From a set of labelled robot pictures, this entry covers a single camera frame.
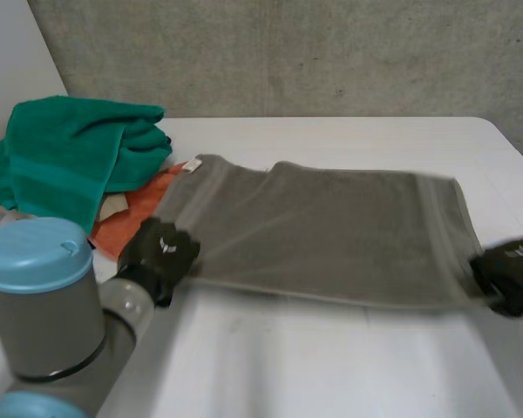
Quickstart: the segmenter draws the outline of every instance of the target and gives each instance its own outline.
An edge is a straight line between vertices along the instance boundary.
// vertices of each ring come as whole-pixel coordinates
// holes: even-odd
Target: folded towel
[[[201,243],[193,280],[366,306],[486,303],[469,267],[480,245],[454,179],[198,159],[156,210]]]
[[[16,105],[0,142],[0,205],[80,224],[105,192],[143,186],[171,152],[158,106],[55,96]]]

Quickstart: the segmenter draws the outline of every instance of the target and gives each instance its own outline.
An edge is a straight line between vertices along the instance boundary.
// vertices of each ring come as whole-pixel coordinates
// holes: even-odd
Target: fabric
[[[198,158],[156,210],[201,243],[193,280],[365,306],[484,305],[454,179]]]
[[[182,171],[184,164],[159,172],[139,190],[126,193],[128,210],[114,213],[97,222],[89,240],[107,257],[118,260],[126,244],[139,230],[141,222],[149,218],[165,195],[166,189]]]
[[[103,197],[101,207],[98,210],[97,220],[105,220],[114,213],[123,212],[127,209],[128,201],[124,193],[107,194]]]
[[[16,105],[0,142],[0,205],[90,232],[105,192],[143,186],[171,152],[158,106],[55,96]]]

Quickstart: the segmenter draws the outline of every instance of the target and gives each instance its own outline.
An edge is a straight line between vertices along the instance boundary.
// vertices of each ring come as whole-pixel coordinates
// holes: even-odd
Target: blue cap
[[[8,392],[0,398],[0,418],[89,418],[68,402],[35,392]]]
[[[91,268],[83,229],[57,218],[0,226],[0,292],[44,293],[67,287]]]

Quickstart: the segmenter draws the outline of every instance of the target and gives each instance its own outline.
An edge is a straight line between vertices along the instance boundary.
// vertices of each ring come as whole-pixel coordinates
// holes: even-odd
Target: table
[[[484,246],[523,235],[523,158],[479,118],[159,123],[173,162],[391,169],[457,178]],[[96,260],[98,278],[114,272]],[[100,417],[523,417],[523,320],[393,311],[214,287],[156,314]]]

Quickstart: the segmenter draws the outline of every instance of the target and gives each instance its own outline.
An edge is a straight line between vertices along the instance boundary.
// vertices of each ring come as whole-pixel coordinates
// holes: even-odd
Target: towel label
[[[202,164],[200,159],[194,158],[184,164],[182,170],[185,172],[195,172]]]

